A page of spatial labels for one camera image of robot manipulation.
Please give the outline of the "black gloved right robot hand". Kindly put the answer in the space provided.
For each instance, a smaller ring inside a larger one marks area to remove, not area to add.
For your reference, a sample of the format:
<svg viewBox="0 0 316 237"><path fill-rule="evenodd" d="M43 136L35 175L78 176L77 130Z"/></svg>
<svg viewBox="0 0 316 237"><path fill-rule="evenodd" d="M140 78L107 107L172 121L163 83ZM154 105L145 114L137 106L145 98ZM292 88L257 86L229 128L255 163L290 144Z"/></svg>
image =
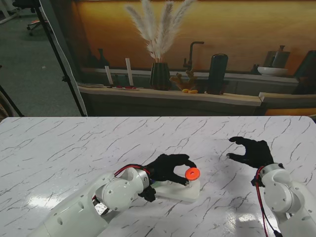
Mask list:
<svg viewBox="0 0 316 237"><path fill-rule="evenodd" d="M230 142L236 143L237 145L243 145L245 147L244 155L237 155L228 153L227 158L237 161L239 163L246 164L252 168L265 167L273 164L274 159L271 155L270 148L266 141L255 141L243 137L232 137L229 139Z"/></svg>

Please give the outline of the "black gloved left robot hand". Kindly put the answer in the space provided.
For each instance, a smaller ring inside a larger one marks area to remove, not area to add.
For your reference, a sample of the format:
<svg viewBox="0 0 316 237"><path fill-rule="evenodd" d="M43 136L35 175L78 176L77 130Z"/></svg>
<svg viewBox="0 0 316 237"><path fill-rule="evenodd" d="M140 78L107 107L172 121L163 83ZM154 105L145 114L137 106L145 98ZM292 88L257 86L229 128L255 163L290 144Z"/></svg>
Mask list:
<svg viewBox="0 0 316 237"><path fill-rule="evenodd" d="M161 154L153 162L145 165L145 169L149 171L150 178L155 181L171 181L187 186L189 180L174 173L174 168L182 165L190 168L197 167L186 154Z"/></svg>

